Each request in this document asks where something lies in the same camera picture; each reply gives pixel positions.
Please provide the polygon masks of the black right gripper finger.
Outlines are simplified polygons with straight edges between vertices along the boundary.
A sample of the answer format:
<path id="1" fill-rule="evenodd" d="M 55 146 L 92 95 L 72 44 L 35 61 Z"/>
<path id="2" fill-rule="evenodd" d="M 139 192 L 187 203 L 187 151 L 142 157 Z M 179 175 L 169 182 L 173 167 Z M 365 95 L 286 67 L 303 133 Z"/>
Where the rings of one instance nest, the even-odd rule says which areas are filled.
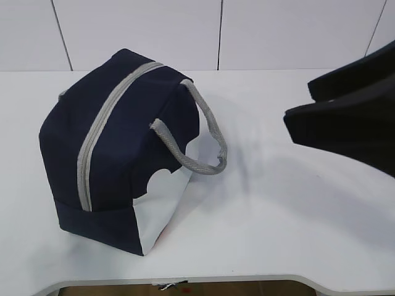
<path id="1" fill-rule="evenodd" d="M 342 155 L 394 176 L 394 98 L 301 105 L 283 121 L 295 144 Z"/>
<path id="2" fill-rule="evenodd" d="M 330 101 L 394 74 L 394 41 L 381 49 L 326 73 L 307 86 L 315 102 Z"/>

